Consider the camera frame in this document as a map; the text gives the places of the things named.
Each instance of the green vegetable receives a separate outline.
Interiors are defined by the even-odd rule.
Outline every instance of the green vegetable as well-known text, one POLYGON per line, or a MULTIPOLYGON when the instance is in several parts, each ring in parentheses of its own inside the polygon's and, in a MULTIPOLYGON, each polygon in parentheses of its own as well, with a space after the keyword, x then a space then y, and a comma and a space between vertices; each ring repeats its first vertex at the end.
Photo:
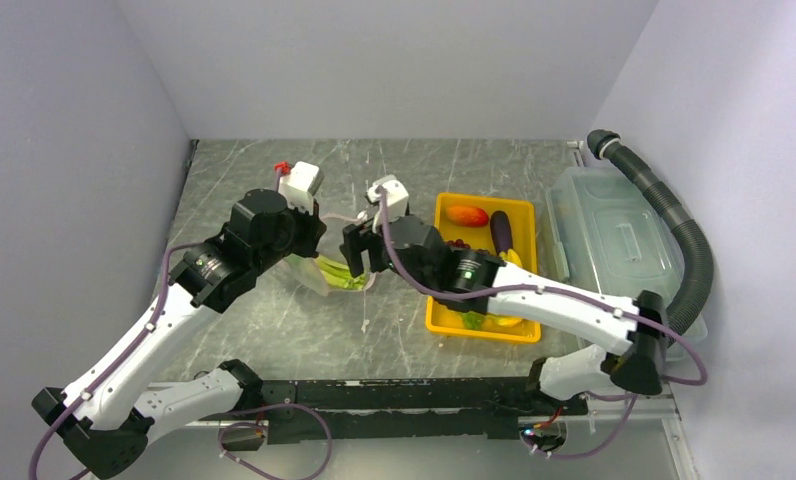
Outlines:
POLYGON ((484 315, 476 312, 466 312, 461 316, 463 317, 463 326, 469 330, 480 330, 483 321, 486 320, 484 315))
POLYGON ((362 290, 366 286, 366 275, 352 277, 348 265, 333 261, 324 255, 316 258, 316 265, 321 270, 327 284, 342 290, 362 290))

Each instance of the cable clip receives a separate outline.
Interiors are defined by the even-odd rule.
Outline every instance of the cable clip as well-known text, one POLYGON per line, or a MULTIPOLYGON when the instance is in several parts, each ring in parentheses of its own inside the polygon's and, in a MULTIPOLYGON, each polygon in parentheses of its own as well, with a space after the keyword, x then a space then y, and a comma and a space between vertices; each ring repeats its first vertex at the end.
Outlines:
POLYGON ((289 162, 280 162, 274 164, 274 171, 280 170, 281 175, 289 175, 292 172, 292 166, 289 162))

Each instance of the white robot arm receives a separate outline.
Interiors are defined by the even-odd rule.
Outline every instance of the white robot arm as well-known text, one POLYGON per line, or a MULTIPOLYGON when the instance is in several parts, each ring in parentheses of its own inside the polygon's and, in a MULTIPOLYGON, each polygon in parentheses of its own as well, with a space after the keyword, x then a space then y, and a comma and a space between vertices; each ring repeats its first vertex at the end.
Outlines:
POLYGON ((286 171, 277 191, 246 193, 221 232, 175 265, 161 311, 155 312, 155 301, 80 378, 33 399, 34 409, 98 478, 119 474, 147 445, 189 422, 259 404, 262 380, 238 360, 166 390, 148 385, 263 272, 290 254, 316 255, 325 226, 313 195, 323 176, 304 162, 281 168, 286 171))
POLYGON ((659 295, 601 295, 495 255, 450 247, 434 227, 409 215, 407 190, 394 176, 375 182, 367 197, 377 213, 361 215, 343 231, 341 250, 353 275, 362 272, 362 253, 368 251, 373 271, 395 270, 452 310, 520 317, 588 340, 593 345, 582 351, 534 363, 529 382, 552 402, 610 385, 660 393, 667 342, 641 323, 662 326, 666 314, 659 295))

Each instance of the container lid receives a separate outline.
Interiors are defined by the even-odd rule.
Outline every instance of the container lid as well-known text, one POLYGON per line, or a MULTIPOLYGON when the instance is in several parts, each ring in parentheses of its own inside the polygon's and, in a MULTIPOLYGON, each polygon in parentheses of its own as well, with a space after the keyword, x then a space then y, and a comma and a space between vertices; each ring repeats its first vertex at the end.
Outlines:
POLYGON ((609 295, 651 290, 667 301, 680 269, 657 214, 621 173, 568 168, 548 195, 570 283, 609 295))

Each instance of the purple cable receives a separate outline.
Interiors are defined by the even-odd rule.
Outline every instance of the purple cable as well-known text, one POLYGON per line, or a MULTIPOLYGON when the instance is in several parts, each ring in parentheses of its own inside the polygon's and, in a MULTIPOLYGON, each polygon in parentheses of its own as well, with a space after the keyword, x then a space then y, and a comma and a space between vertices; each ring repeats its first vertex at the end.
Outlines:
POLYGON ((274 191, 280 191, 280 179, 283 177, 283 169, 276 168, 274 170, 274 191))
POLYGON ((593 448, 592 450, 583 453, 552 453, 551 458, 559 458, 560 460, 580 460, 583 458, 588 458, 593 455, 596 455, 605 448, 607 448, 607 446, 613 443, 613 440, 615 440, 616 437, 619 436, 619 433, 622 431, 622 429, 625 427, 625 424, 628 422, 628 418, 631 416, 631 412, 634 411, 634 404, 636 403, 636 399, 637 399, 636 395, 631 397, 631 402, 628 404, 628 408, 625 409, 625 413, 622 414, 622 418, 619 420, 619 423, 616 424, 616 426, 613 428, 613 431, 610 432, 610 435, 608 435, 607 438, 605 438, 600 445, 593 448))
MULTIPOLYGON (((154 311, 151 314, 151 318, 148 320, 148 323, 156 325, 157 321, 159 321, 160 314, 163 311, 163 307, 165 307, 165 301, 168 298, 168 282, 166 281, 166 275, 168 275, 168 267, 171 262, 171 254, 176 252, 177 250, 183 250, 184 248, 190 248, 200 244, 201 244, 200 242, 187 243, 166 249, 165 254, 163 254, 163 261, 162 261, 163 275, 160 278, 161 281, 160 291, 159 295, 157 296, 157 303, 154 306, 154 311)), ((90 383, 89 386, 83 390, 83 392, 94 394, 95 390, 99 386, 101 386, 101 384, 104 383, 104 381, 106 381, 106 379, 109 378, 109 376, 112 375, 112 373, 116 371, 118 367, 120 367, 121 364, 123 364, 124 361, 127 360, 127 358, 133 354, 134 351, 136 351, 136 349, 139 347, 139 345, 142 343, 145 337, 150 335, 150 333, 151 332, 148 331, 148 329, 143 328, 142 331, 139 333, 139 335, 136 335, 136 338, 134 338, 133 341, 130 342, 130 345, 128 345, 127 348, 125 348, 124 351, 121 352, 121 354, 118 357, 116 357, 116 359, 107 368, 105 368, 104 371, 101 372, 101 374, 98 375, 97 378, 92 380, 92 383, 90 383)), ((67 419, 70 415, 72 415, 75 411, 77 411, 77 409, 80 408, 80 405, 82 403, 83 403, 83 396, 81 392, 81 395, 78 395, 77 398, 73 402, 71 402, 71 404, 56 418, 56 420, 54 420, 53 424, 51 424, 51 426, 48 428, 45 434, 42 435, 41 440, 39 440, 39 443, 36 445, 36 448, 33 450, 33 455, 30 456, 30 463, 27 466, 27 478, 29 480, 38 480, 39 477, 36 474, 36 470, 39 466, 39 460, 42 458, 42 452, 45 450, 45 445, 48 444, 48 441, 51 439, 51 437, 53 437, 56 431, 59 430, 59 427, 62 426, 63 422, 65 422, 65 419, 67 419)), ((79 477, 78 475, 75 475, 74 477, 72 477, 71 480, 81 478, 82 477, 81 474, 85 475, 85 472, 81 472, 80 474, 78 474, 79 477)))
MULTIPOLYGON (((501 292, 508 292, 508 291, 513 291, 513 290, 533 290, 533 291, 537 290, 537 286, 536 285, 529 285, 529 284, 524 284, 524 283, 523 284, 518 284, 518 285, 506 285, 506 286, 503 286, 503 287, 486 288, 486 289, 483 289, 483 290, 478 290, 478 291, 469 292, 469 293, 437 292, 435 290, 431 290, 431 289, 425 287, 424 285, 422 285, 421 283, 416 281, 415 278, 410 276, 409 272, 407 272, 407 269, 404 268, 404 265, 401 264, 401 260, 398 258, 398 252, 395 251, 395 246, 392 245, 392 233, 390 232, 389 220, 388 220, 389 219, 389 210, 388 210, 388 207, 386 206, 386 201, 387 201, 386 189, 383 187, 383 185, 381 185, 378 188, 379 188, 379 191, 380 191, 380 219, 381 219, 380 220, 380 228, 383 231, 383 240, 384 240, 383 243, 386 246, 387 254, 389 254, 389 260, 392 261, 392 265, 395 267, 395 270, 398 271, 398 274, 402 278, 404 278, 404 280, 407 283, 409 283, 413 288, 415 288, 419 292, 424 293, 425 295, 430 295, 433 298, 439 298, 439 299, 442 299, 442 300, 468 300, 470 298, 487 297, 487 296, 496 295, 496 294, 501 293, 501 292)), ((594 306, 596 308, 604 310, 605 312, 613 312, 613 311, 616 310, 614 307, 612 307, 612 306, 610 306, 610 305, 608 305, 608 304, 606 304, 606 303, 604 303, 604 302, 602 302, 600 300, 596 300, 596 299, 594 299, 592 297, 589 297, 587 295, 583 295, 583 294, 578 293, 578 292, 573 292, 573 291, 567 290, 565 288, 545 287, 545 289, 543 291, 545 293, 563 295, 563 296, 566 296, 566 297, 569 297, 569 298, 573 298, 575 300, 579 300, 579 301, 584 302, 584 303, 588 303, 588 304, 590 304, 590 305, 592 305, 592 306, 594 306)), ((666 335, 667 337, 675 340, 677 343, 679 343, 682 347, 684 347, 684 350, 686 350, 687 353, 689 353, 690 358, 692 358, 693 362, 695 362, 696 367, 698 367, 698 372, 701 375, 701 377, 698 378, 698 379, 677 378, 677 377, 672 377, 672 376, 669 376, 669 375, 664 375, 663 379, 668 380, 670 382, 680 383, 682 385, 695 385, 695 386, 698 386, 698 385, 704 385, 705 383, 707 383, 708 375, 707 375, 707 368, 704 366, 704 361, 701 359, 701 356, 699 356, 698 352, 696 352, 695 349, 693 349, 692 345, 687 341, 687 339, 685 339, 682 335, 678 334, 677 332, 675 332, 671 328, 669 328, 669 327, 667 327, 667 326, 665 326, 665 325, 663 325, 661 323, 655 322, 654 320, 652 320, 650 318, 645 318, 645 317, 643 317, 641 315, 636 315, 636 314, 628 313, 628 312, 622 312, 622 315, 625 318, 628 318, 628 319, 637 321, 639 323, 642 323, 644 325, 647 325, 647 326, 659 331, 660 333, 666 335)))
MULTIPOLYGON (((310 407, 307 407, 307 406, 304 406, 304 405, 299 405, 297 403, 279 403, 279 404, 275 404, 275 405, 267 405, 265 407, 253 408, 253 409, 250 409, 250 410, 239 410, 239 411, 234 411, 234 412, 229 412, 229 413, 231 413, 233 415, 253 415, 255 413, 267 412, 269 410, 278 410, 278 409, 282 409, 282 408, 294 408, 296 410, 301 410, 303 412, 306 412, 306 413, 312 415, 313 418, 318 420, 319 424, 321 424, 321 428, 324 429, 324 435, 325 435, 325 437, 327 437, 327 454, 325 454, 325 456, 324 456, 324 461, 321 462, 321 465, 319 466, 319 468, 316 469, 315 472, 313 472, 312 474, 307 475, 306 477, 301 479, 301 480, 313 480, 314 478, 316 478, 319 475, 321 475, 322 472, 324 472, 324 469, 327 468, 327 464, 330 462, 330 456, 333 454, 333 436, 330 434, 330 428, 327 426, 327 422, 324 421, 324 419, 321 417, 321 415, 318 414, 318 412, 316 412, 315 410, 313 410, 310 407)), ((241 428, 241 427, 257 428, 257 429, 259 429, 261 431, 265 431, 265 427, 262 427, 260 425, 257 425, 256 423, 251 423, 251 422, 237 422, 237 423, 234 423, 232 425, 228 425, 228 426, 222 428, 218 432, 218 448, 221 450, 222 455, 224 455, 226 458, 228 458, 230 460, 233 460, 234 462, 242 465, 243 467, 245 467, 248 470, 256 473, 257 475, 261 475, 264 478, 267 478, 268 480, 283 480, 283 479, 281 479, 279 477, 275 477, 274 475, 272 475, 272 474, 270 474, 268 472, 260 470, 259 468, 255 467, 254 465, 246 462, 245 460, 242 460, 241 458, 237 457, 236 455, 233 455, 232 453, 230 453, 230 452, 228 452, 227 450, 224 449, 224 444, 222 442, 222 437, 224 437, 224 433, 227 432, 228 430, 231 430, 231 429, 234 429, 234 428, 241 428)))

